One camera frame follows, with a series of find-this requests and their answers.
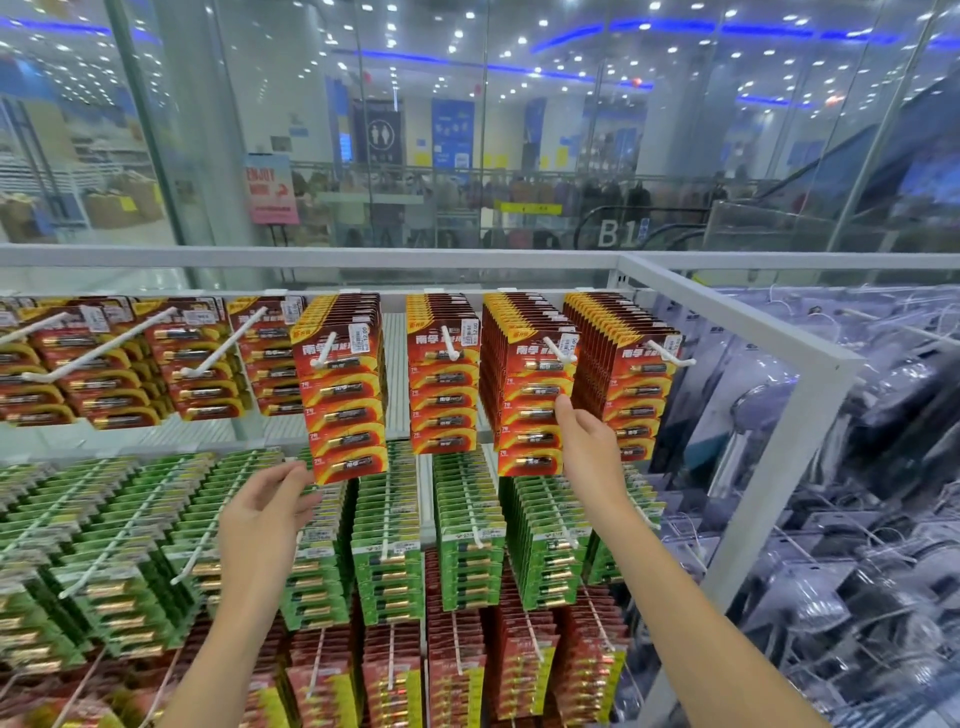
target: finger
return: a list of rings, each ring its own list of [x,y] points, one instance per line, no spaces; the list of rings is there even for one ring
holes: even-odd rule
[[[559,395],[553,403],[553,411],[557,417],[557,424],[564,437],[570,436],[580,428],[577,417],[573,414],[573,403],[567,395]]]
[[[237,491],[237,495],[233,497],[233,502],[244,508],[262,509],[263,506],[270,502],[264,498],[264,496],[271,497],[276,491],[276,486],[283,481],[290,471],[302,464],[299,460],[280,463],[279,465],[274,465],[272,468],[266,468],[259,473],[254,473],[250,476],[250,479],[244,483],[243,488]]]
[[[597,418],[587,412],[586,409],[576,409],[573,411],[573,414],[577,418],[577,424],[586,430],[590,435],[599,435],[601,432],[609,429]]]
[[[313,473],[306,469],[302,462],[301,468],[290,471],[280,487],[276,490],[274,499],[270,501],[268,508],[279,509],[282,513],[289,516],[297,514],[297,501],[303,495],[303,489],[313,483]]]

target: left hand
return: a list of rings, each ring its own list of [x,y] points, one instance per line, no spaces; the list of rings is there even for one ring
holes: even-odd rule
[[[323,494],[303,495],[313,474],[297,460],[255,473],[220,514],[225,613],[264,635],[273,623],[297,553],[297,534]]]

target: white metal frame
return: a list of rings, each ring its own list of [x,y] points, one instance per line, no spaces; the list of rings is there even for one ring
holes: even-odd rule
[[[16,245],[0,248],[0,264],[38,267],[105,268],[322,268],[608,270],[609,287],[654,291],[700,311],[715,323],[789,362],[800,374],[793,397],[744,492],[714,555],[702,588],[725,611],[776,525],[777,516],[836,417],[863,359],[842,347],[793,328],[763,311],[724,296],[673,270],[950,270],[960,269],[954,254],[823,253],[627,253],[617,251],[458,251],[314,248],[138,248],[116,246]],[[468,296],[476,287],[448,287]],[[408,291],[382,291],[385,310],[403,310]],[[562,291],[551,291],[559,294]],[[156,295],[135,292],[134,295]],[[222,443],[219,449],[257,446]],[[424,473],[421,486],[429,485]],[[665,719],[676,704],[665,673],[647,696],[639,724]]]

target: glass wall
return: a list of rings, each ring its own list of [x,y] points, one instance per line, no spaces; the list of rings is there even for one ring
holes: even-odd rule
[[[688,248],[728,202],[928,249],[953,219],[946,2],[3,2],[14,242]],[[273,223],[245,155],[289,160]]]

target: escalator handrail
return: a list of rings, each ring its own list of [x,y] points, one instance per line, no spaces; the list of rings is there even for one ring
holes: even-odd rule
[[[651,212],[698,212],[704,216],[704,222],[697,223],[697,225],[705,225],[707,218],[710,215],[709,207],[654,207],[654,206],[639,206],[639,205],[601,205],[600,207],[595,207],[586,215],[584,215],[582,218],[580,218],[580,222],[577,224],[576,230],[573,231],[573,250],[575,251],[580,250],[580,231],[584,228],[584,225],[587,224],[587,220],[593,217],[593,215],[595,215],[597,212],[600,212],[601,210],[608,210],[608,209],[614,209],[614,210],[640,209],[646,212],[645,217],[649,217]]]

